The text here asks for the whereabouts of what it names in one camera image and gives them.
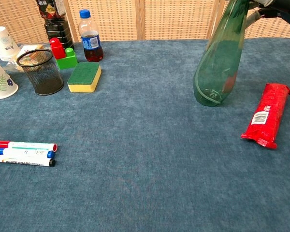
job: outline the kitchen sponge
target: kitchen sponge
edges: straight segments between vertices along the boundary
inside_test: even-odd
[[[70,92],[94,92],[101,75],[101,67],[96,62],[80,62],[73,70],[68,86]]]

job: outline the red marker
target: red marker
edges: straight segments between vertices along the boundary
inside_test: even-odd
[[[21,148],[21,149],[40,149],[48,151],[57,151],[57,144],[45,144],[45,143],[25,143],[25,142],[9,142],[0,141],[0,148]]]
[[[51,38],[49,40],[50,48],[53,51],[55,59],[62,59],[66,57],[66,54],[63,50],[62,44],[60,43],[58,38]]]

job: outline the black mesh pencil holder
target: black mesh pencil holder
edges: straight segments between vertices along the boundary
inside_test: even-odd
[[[22,54],[16,61],[39,95],[50,95],[63,88],[63,80],[52,58],[51,50],[36,49]]]

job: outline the white paper cup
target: white paper cup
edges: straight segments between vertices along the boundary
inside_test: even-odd
[[[0,99],[10,97],[18,90],[18,85],[10,78],[10,76],[0,66]]]
[[[9,61],[20,52],[19,47],[5,27],[0,27],[0,59]]]

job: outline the wicker wall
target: wicker wall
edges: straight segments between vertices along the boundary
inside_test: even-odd
[[[102,41],[139,39],[206,39],[215,25],[213,13],[225,0],[64,0],[75,41],[80,41],[79,10],[88,8],[100,28]],[[0,26],[17,43],[47,42],[44,20],[35,0],[0,0]],[[282,19],[261,19],[246,30],[246,37],[290,37]]]

